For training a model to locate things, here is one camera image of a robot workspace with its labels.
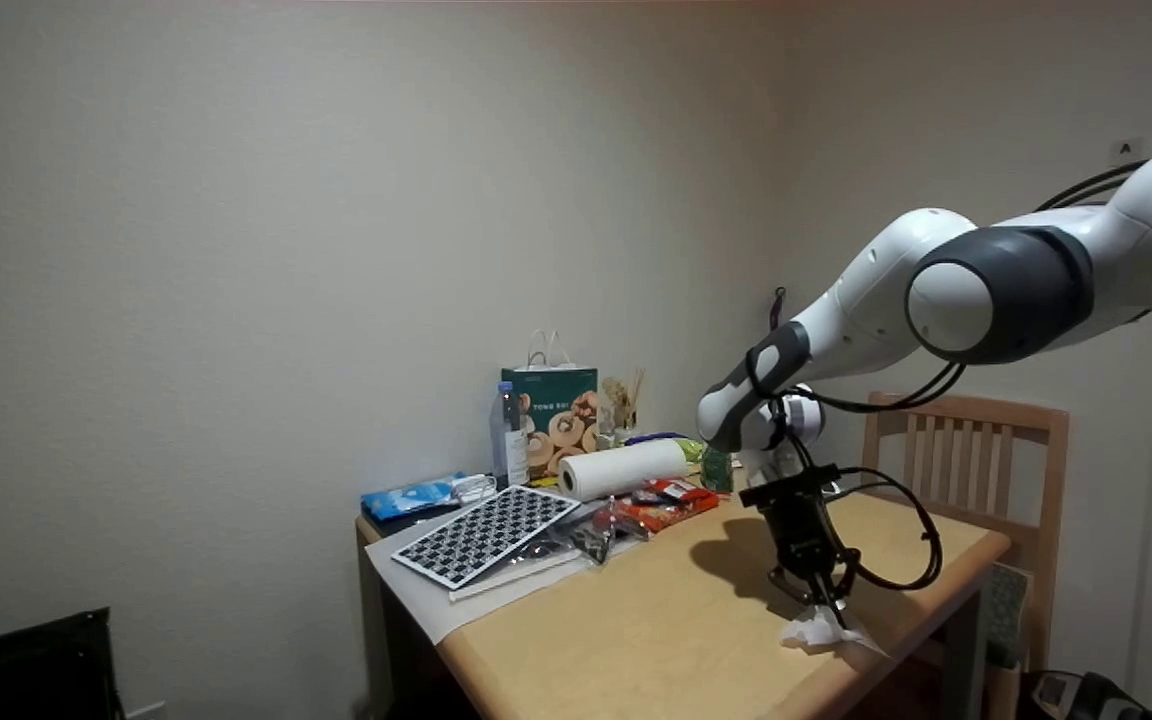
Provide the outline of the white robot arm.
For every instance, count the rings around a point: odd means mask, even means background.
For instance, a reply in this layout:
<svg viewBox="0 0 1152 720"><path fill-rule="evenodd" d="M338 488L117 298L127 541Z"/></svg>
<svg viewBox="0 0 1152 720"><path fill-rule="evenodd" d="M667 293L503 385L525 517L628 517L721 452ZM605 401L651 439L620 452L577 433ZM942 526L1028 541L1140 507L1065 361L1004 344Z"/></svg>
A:
<svg viewBox="0 0 1152 720"><path fill-rule="evenodd" d="M1104 204L973 224L912 209L882 229L795 318L700 398L700 429L744 452L779 424L779 388L887 368L912 352L954 368L1016 363L1152 314L1152 161Z"/></svg>

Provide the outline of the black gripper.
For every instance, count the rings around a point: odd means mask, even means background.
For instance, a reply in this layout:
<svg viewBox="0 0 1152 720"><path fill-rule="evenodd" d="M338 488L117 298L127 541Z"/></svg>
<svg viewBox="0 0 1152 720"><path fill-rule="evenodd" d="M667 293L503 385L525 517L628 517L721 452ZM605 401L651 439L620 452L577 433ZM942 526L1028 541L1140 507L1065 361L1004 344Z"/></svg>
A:
<svg viewBox="0 0 1152 720"><path fill-rule="evenodd" d="M832 611L832 622L852 628L847 594L861 567L861 551L836 535L825 500L790 491L769 505L769 527L779 559L774 586L795 603L810 603L810 594L825 595L819 603Z"/></svg>

